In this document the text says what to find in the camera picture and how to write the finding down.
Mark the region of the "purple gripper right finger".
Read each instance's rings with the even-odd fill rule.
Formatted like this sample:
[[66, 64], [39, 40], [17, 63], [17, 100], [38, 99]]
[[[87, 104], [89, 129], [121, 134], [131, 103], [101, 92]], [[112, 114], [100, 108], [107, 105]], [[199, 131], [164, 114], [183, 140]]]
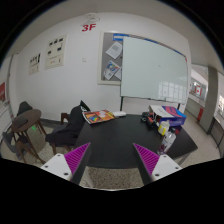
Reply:
[[134, 155], [144, 185], [181, 170], [181, 167], [168, 155], [158, 155], [134, 143]]

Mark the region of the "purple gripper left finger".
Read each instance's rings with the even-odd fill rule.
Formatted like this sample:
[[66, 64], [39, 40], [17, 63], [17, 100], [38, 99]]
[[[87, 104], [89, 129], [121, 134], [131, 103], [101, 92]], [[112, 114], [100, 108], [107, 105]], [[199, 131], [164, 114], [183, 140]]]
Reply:
[[90, 155], [91, 143], [86, 143], [65, 155], [57, 153], [42, 166], [42, 169], [77, 185], [82, 179], [91, 184], [86, 169]]

